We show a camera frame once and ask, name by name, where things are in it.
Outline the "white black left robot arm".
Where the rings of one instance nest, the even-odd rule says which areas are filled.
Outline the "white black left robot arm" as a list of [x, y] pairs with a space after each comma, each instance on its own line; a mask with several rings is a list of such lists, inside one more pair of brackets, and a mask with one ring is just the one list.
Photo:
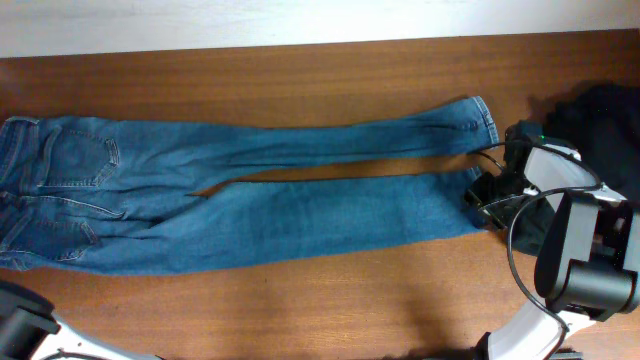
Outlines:
[[1, 283], [1, 360], [159, 360], [76, 331], [54, 305], [17, 284]]

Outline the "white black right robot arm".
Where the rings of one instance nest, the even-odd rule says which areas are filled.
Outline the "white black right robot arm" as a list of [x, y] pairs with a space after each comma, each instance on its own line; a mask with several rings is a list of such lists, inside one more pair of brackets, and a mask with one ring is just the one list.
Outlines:
[[511, 274], [527, 301], [472, 350], [481, 360], [581, 359], [575, 333], [639, 305], [639, 207], [610, 189], [570, 143], [521, 121], [505, 132], [499, 174], [464, 200], [506, 233]]

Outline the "blue denim jeans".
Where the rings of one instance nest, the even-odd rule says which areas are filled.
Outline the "blue denim jeans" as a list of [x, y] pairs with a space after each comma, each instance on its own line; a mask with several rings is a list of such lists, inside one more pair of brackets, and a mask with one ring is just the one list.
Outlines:
[[476, 168], [303, 182], [253, 175], [460, 155], [498, 139], [479, 97], [326, 128], [15, 116], [1, 129], [1, 264], [173, 275], [461, 236], [474, 231], [462, 196]]

